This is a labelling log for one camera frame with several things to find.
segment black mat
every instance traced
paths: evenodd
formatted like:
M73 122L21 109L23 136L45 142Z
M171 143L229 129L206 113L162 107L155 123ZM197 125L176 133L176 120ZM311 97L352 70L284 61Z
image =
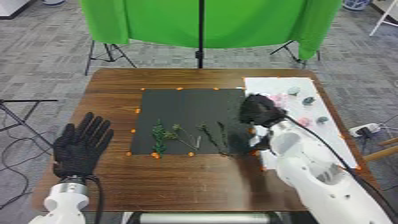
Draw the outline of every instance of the black mat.
M231 154L249 152L249 125L240 124L238 110L245 99L244 90L238 89L188 89L146 90L142 95L142 106L139 122L133 134L132 153L151 154L155 139L153 126L158 119L164 127L172 131L172 125L180 124L187 132L197 137L201 135L201 147L196 153L217 154L219 149L197 126L206 124L213 139L222 150ZM228 147L222 143L222 132L217 122L226 125ZM164 154L187 154L192 148L176 140L165 141L167 151Z

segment green screen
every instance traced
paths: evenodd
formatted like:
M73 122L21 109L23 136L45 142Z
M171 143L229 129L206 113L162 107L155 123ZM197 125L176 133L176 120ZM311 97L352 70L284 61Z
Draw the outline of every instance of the green screen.
M199 0L80 0L93 39L137 39L197 47ZM341 0L206 0L204 47L300 43L299 58L320 48Z

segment backdrop stand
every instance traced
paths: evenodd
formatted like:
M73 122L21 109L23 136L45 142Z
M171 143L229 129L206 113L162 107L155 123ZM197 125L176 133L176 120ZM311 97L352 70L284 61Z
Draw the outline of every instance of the backdrop stand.
M43 103L43 102L57 102L57 101L59 100L0 100L0 110L5 112L7 116L11 116L11 118L16 121L16 124L13 124L7 127L4 127L0 129L0 132L7 131L11 128L14 128L18 126L23 126L29 129L29 131L34 133L34 136L37 136L37 138L43 140L43 142L46 143L46 145L50 147L53 147L53 145L48 142L48 140L45 139L45 137L41 136L39 132L30 127L30 125L27 124L27 120L29 120L29 117L30 117L30 115L34 113L34 110L36 110L36 108L39 106L39 103ZM29 110L29 113L27 113L23 118L18 117L18 115L14 114L14 112L11 111L11 109L7 108L4 103L34 103L34 106L32 106L32 108Z
M85 76L89 75L91 61L94 61L94 60L101 60L101 61L107 61L107 62L116 62L119 58L126 58L128 63L132 64L133 68L137 68L137 66L135 66L135 64L133 64L133 62L132 62L132 60L130 60L130 58L128 58L128 56L126 56L126 54L125 54L125 52L123 52L123 50L121 50L121 48L116 44L103 44L105 54L101 54L96 57L93 57L94 47L96 47L96 41L93 40L91 51L89 51L89 60L87 60L87 66L85 66L85 72L84 72ZM121 53L121 56L117 58L114 57L114 50L117 50L119 53Z
M270 55L274 55L283 49L290 52L290 56L292 56L292 58L293 58L293 60L295 60L295 62L297 63L300 63L302 64L302 69L306 68L306 66L308 66L308 61L304 61L302 59L299 59L297 57L295 57L295 54L293 54L293 52L292 52L292 50L290 50L290 44L293 43L295 41L293 40L290 40L288 42L286 42L286 44L270 52ZM320 61L320 50L316 51L316 58L318 58L318 61Z
M197 68L203 68L204 60L204 0L199 0L199 49L196 51Z

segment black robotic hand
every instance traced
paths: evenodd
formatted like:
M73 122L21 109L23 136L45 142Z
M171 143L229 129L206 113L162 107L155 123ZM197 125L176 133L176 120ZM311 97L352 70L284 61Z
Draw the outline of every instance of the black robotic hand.
M249 95L240 106L240 122L270 128L286 117L286 110L276 107L267 96Z
M93 175L96 163L109 147L114 130L110 121L85 114L84 121L75 128L66 125L64 133L53 143L53 174L57 177Z

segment tabletop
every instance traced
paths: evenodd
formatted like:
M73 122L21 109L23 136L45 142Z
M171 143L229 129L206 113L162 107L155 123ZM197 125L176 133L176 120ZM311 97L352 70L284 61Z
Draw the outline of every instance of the tabletop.
M343 126L331 99L311 71L295 69L101 69L93 75L71 122L89 111L112 121L112 144L101 157L96 175L105 188L105 211L302 211L295 189L283 183L274 170L261 171L256 157L126 155L132 129L139 114L142 88L236 88L244 77L309 77L340 127L359 175L377 186L375 179ZM34 189L34 208L45 210L43 200L57 183L52 165ZM98 190L89 185L96 210Z

